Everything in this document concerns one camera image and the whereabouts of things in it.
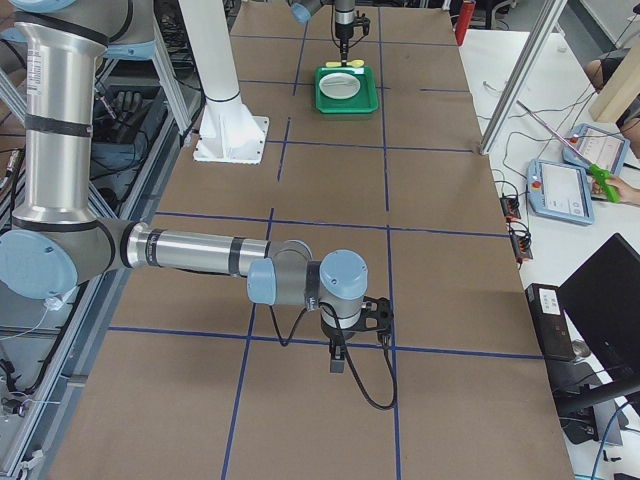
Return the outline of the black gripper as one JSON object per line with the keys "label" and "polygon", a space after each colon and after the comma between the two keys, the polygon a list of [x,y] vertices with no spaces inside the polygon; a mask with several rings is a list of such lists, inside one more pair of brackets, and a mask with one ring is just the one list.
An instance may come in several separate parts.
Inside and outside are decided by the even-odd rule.
{"label": "black gripper", "polygon": [[348,64],[349,42],[351,37],[348,35],[336,35],[340,51],[340,65],[346,67]]}
{"label": "black gripper", "polygon": [[321,313],[321,330],[329,340],[329,371],[332,374],[342,374],[346,364],[345,344],[356,333],[366,329],[363,315],[353,318],[340,318],[341,329],[336,326],[334,317],[329,312]]}

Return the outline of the person hand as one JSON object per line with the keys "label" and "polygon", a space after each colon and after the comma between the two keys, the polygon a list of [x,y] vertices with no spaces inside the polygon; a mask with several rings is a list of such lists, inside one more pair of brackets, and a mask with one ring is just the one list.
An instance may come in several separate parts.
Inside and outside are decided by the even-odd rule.
{"label": "person hand", "polygon": [[606,184],[617,191],[621,203],[640,205],[640,190],[638,188],[631,186],[618,176],[609,177]]}

